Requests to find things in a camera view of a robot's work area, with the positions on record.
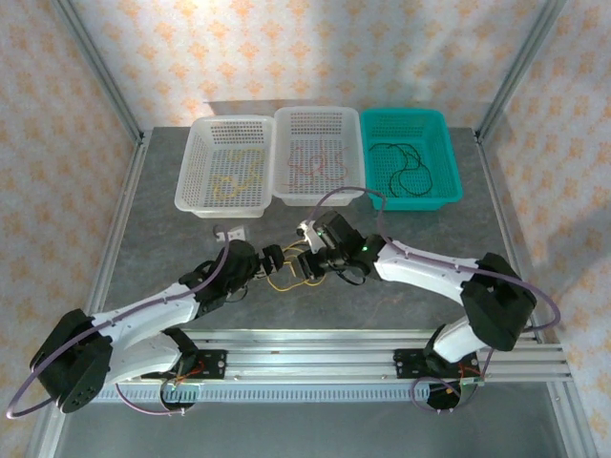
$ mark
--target patterned wallpaper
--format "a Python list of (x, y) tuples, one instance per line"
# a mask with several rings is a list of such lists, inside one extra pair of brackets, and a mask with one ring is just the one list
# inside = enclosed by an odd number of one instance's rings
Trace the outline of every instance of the patterned wallpaper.
[[(4, 412), (50, 329), (87, 300), (133, 146), (49, 0), (0, 2), (0, 59)], [(2, 414), (0, 456), (23, 456), (34, 421)]]
[(526, 277), (553, 293), (600, 456), (611, 456), (611, 10), (569, 1), (491, 142)]
[(74, 0), (142, 129), (284, 105), (475, 126), (543, 0)]

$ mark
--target teal plastic basket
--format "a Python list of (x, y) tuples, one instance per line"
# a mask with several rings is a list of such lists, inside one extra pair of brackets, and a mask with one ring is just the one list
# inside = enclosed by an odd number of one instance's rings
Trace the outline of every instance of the teal plastic basket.
[[(386, 210), (432, 211), (462, 198), (450, 133), (440, 112), (365, 110), (361, 130), (367, 187), (386, 196)], [(379, 210), (382, 199), (370, 197)]]

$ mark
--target white plastic basket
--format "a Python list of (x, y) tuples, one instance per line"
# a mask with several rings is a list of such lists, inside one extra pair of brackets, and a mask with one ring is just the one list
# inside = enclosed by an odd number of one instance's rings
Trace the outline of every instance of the white plastic basket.
[(271, 203), (273, 118), (212, 116), (191, 126), (174, 203), (200, 218), (259, 218)]
[[(340, 186), (365, 186), (358, 113), (346, 107), (287, 107), (274, 114), (273, 195), (312, 206)], [(343, 191), (324, 205), (348, 205), (361, 191)]]

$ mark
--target gray table surface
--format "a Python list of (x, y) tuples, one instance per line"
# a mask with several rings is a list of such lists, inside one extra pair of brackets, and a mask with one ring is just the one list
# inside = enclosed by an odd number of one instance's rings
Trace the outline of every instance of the gray table surface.
[[(188, 128), (157, 128), (144, 160), (105, 310), (119, 308), (164, 289), (221, 244), (213, 226), (243, 224), (257, 249), (286, 246), (310, 208), (287, 207), (273, 198), (259, 219), (200, 219), (179, 211), (174, 194)], [(436, 212), (388, 212), (389, 235), (415, 248), (463, 258), (492, 251), (505, 255), (495, 208), (471, 129), (451, 129), (464, 198)], [(367, 196), (336, 207), (361, 234), (375, 233), (376, 211)], [(289, 284), (288, 270), (277, 284)], [(252, 281), (244, 301), (227, 303), (190, 328), (417, 329), (436, 328), (460, 318), (460, 306), (430, 291), (394, 282), (367, 281), (350, 286), (334, 276), (319, 287), (278, 293), (266, 281)]]

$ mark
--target plastic basket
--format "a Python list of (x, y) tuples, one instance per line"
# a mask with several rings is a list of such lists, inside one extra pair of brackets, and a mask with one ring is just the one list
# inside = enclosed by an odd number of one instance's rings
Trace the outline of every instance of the plastic basket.
[(258, 218), (271, 203), (269, 116), (198, 119), (191, 126), (174, 203), (200, 218)]
[[(361, 124), (367, 186), (386, 196), (386, 210), (437, 210), (462, 198), (450, 133), (440, 112), (371, 109), (361, 114)], [(371, 200), (379, 210), (382, 199)]]
[[(358, 113), (345, 107), (287, 107), (274, 114), (273, 194), (286, 205), (312, 206), (340, 186), (365, 186)], [(342, 191), (324, 205), (348, 205), (361, 191)]]

